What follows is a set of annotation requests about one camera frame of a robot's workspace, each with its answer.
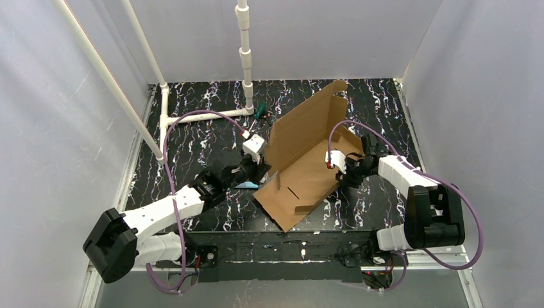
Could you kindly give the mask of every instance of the vertical white pipe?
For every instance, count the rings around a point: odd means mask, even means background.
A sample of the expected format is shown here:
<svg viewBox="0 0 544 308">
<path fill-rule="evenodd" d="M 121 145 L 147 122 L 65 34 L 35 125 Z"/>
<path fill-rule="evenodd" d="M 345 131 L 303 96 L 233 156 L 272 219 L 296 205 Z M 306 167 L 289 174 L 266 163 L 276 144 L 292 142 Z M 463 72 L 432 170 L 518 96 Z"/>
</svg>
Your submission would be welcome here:
<svg viewBox="0 0 544 308">
<path fill-rule="evenodd" d="M 123 90 L 121 90 L 119 84 L 100 57 L 100 54 L 85 33 L 85 30 L 83 30 L 83 28 L 81 27 L 81 24 L 77 20 L 76 16 L 72 12 L 66 1 L 53 0 L 53 4 L 56 6 L 58 12 L 64 18 L 65 22 L 74 33 L 80 47 L 87 55 L 98 74 L 100 74 L 100 77 L 102 77 L 110 91 L 112 91 L 112 94 L 119 102 L 121 108 L 123 108 L 128 118 L 136 126 L 138 132 L 142 135 L 148 146 L 153 151 L 153 154 L 155 154 L 157 160 L 160 163 L 164 163 L 162 152 L 155 143 L 155 140 L 153 140 L 153 136 L 151 136 L 151 134 L 148 132 L 146 125 L 142 122 L 142 120 L 140 120 L 140 117 L 138 116 L 138 114 L 136 114 L 136 111 L 134 111 L 132 105 L 130 105 L 128 98 L 126 98 L 126 96 L 124 95 Z"/>
<path fill-rule="evenodd" d="M 247 53 L 250 50 L 250 31 L 240 30 L 240 41 L 242 42 L 242 51 Z"/>
<path fill-rule="evenodd" d="M 168 84 L 165 87 L 160 87 L 160 95 L 161 95 L 161 102 L 160 102 L 160 118 L 159 118 L 159 130 L 160 130 L 160 137 L 158 138 L 158 145 L 160 146 L 160 149 L 162 150 L 162 146 L 164 145 L 164 139 L 166 137 L 166 131 L 168 130 L 168 98 L 170 95 L 170 89 L 168 88 Z M 168 159 L 168 153 L 163 153 L 164 158 Z"/>
<path fill-rule="evenodd" d="M 149 64 L 151 64 L 151 68 L 153 69 L 153 72 L 155 72 L 155 76 L 157 77 L 158 84 L 161 87 L 163 87 L 164 85 L 166 85 L 166 82 L 164 81 L 164 77 L 162 76 L 162 73 L 160 72 L 160 69 L 158 68 L 157 60 L 155 60 L 155 56 L 153 55 L 151 46 L 149 46 L 148 40 L 146 39 L 144 30 L 142 29 L 142 26 L 140 25 L 140 22 L 138 21 L 138 17 L 136 17 L 136 12 L 134 12 L 134 9 L 132 8 L 132 4 L 130 4 L 130 0 L 121 0 L 121 3 L 123 4 L 124 9 L 126 13 L 128 14 L 128 18 L 130 19 L 130 22 L 132 23 L 132 27 L 134 28 L 134 31 L 136 31 L 136 36 L 138 36 L 138 39 L 140 40 L 140 44 L 142 44 L 142 48 L 144 49 L 144 52 L 146 53 Z"/>
<path fill-rule="evenodd" d="M 244 80 L 251 80 L 251 69 L 244 69 Z"/>
<path fill-rule="evenodd" d="M 238 0 L 235 7 L 240 29 L 241 48 L 239 49 L 242 68 L 244 69 L 244 96 L 246 97 L 246 110 L 253 110 L 253 83 L 251 82 L 251 49 L 250 49 L 250 7 L 247 0 Z"/>
</svg>

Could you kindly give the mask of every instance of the open cardboard box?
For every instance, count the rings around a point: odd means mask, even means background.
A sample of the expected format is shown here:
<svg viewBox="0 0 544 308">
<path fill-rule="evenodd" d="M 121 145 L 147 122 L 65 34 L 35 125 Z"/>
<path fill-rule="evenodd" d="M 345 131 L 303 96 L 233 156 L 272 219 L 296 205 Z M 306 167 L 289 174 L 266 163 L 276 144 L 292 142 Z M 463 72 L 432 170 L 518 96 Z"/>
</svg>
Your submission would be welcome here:
<svg viewBox="0 0 544 308">
<path fill-rule="evenodd" d="M 287 232 L 339 186 L 338 169 L 325 164 L 327 141 L 334 125 L 345 119 L 348 102 L 334 93 L 347 89 L 335 80 L 274 122 L 264 158 L 276 177 L 253 194 Z M 332 138 L 332 150 L 362 154 L 361 139 L 344 126 Z"/>
</svg>

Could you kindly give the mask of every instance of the white wall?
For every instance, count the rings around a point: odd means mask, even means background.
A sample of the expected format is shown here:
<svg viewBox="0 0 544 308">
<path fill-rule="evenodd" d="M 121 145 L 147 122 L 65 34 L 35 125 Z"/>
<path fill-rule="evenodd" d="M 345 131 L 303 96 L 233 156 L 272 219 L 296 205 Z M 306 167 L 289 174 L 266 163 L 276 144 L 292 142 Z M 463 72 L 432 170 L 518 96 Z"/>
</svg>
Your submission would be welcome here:
<svg viewBox="0 0 544 308">
<path fill-rule="evenodd" d="M 81 247 L 115 205 L 135 128 L 49 1 L 2 7 L 0 307 L 77 307 L 89 263 Z M 97 16 L 93 25 L 103 27 Z M 115 60 L 111 34 L 99 35 L 141 112 L 147 85 Z"/>
<path fill-rule="evenodd" d="M 542 55 L 542 1 L 445 0 L 404 78 L 427 169 L 483 220 L 474 276 L 486 307 L 544 302 Z"/>
<path fill-rule="evenodd" d="M 167 81 L 243 79 L 236 0 L 132 0 Z M 249 0 L 254 80 L 402 77 L 442 0 Z M 156 83 L 119 1 L 104 1 Z"/>
</svg>

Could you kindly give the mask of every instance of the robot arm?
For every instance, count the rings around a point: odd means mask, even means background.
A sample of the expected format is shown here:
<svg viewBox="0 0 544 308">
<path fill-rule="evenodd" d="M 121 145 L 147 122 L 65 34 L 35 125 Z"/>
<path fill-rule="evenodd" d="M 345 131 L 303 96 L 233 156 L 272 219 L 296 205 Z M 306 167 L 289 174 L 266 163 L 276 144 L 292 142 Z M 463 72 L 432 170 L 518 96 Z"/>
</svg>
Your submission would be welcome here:
<svg viewBox="0 0 544 308">
<path fill-rule="evenodd" d="M 461 199 L 447 187 L 416 174 L 405 157 L 392 155 L 374 135 L 362 138 L 364 154 L 331 151 L 336 180 L 357 188 L 368 176 L 379 175 L 406 198 L 404 224 L 378 230 L 370 239 L 369 254 L 379 251 L 456 246 L 464 242 Z"/>
<path fill-rule="evenodd" d="M 261 155 L 266 144 L 258 135 L 246 135 L 242 159 L 237 165 L 221 168 L 214 164 L 204 169 L 174 196 L 150 205 L 119 213 L 109 209 L 102 213 L 83 245 L 83 250 L 104 282 L 125 276 L 136 264 L 161 260 L 176 261 L 182 254 L 179 236 L 174 232 L 155 235 L 176 222 L 173 198 L 181 219 L 196 216 L 219 205 L 226 191 L 240 183 L 260 184 L 270 169 Z M 186 243 L 188 255 L 203 253 L 194 243 Z"/>
</svg>

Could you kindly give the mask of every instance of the blue object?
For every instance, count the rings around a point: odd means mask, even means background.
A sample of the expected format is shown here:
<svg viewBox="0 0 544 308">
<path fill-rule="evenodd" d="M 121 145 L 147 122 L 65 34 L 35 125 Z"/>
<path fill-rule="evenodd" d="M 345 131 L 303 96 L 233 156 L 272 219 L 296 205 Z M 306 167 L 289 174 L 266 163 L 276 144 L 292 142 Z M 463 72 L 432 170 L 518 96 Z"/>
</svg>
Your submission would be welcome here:
<svg viewBox="0 0 544 308">
<path fill-rule="evenodd" d="M 255 185 L 254 183 L 251 183 L 251 182 L 244 182 L 242 184 L 239 184 L 238 186 L 235 186 L 234 188 L 238 188 L 238 189 L 259 189 L 259 186 Z"/>
</svg>

